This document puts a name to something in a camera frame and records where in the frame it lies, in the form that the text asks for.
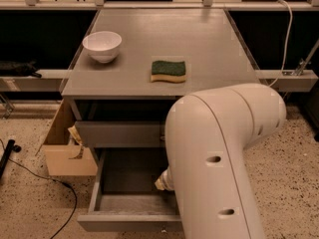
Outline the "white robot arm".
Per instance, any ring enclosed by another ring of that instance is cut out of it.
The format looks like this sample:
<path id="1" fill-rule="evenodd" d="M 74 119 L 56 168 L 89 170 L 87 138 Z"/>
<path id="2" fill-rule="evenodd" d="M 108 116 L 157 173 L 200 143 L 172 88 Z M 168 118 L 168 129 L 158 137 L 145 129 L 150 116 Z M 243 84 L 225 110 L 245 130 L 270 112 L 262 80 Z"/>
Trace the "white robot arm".
<path id="1" fill-rule="evenodd" d="M 243 84 L 179 99 L 164 129 L 185 239 L 266 239 L 243 151 L 280 130 L 286 106 L 273 89 Z"/>

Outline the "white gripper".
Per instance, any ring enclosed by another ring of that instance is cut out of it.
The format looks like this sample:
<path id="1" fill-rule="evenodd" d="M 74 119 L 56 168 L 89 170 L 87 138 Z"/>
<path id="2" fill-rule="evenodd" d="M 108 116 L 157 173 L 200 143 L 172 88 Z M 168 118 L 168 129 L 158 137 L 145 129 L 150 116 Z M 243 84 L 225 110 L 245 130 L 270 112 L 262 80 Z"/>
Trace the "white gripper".
<path id="1" fill-rule="evenodd" d="M 168 191 L 174 191 L 174 185 L 173 185 L 173 180 L 171 176 L 170 169 L 167 168 L 160 176 L 160 180 L 158 179 L 155 182 L 155 186 L 157 190 L 168 190 Z"/>

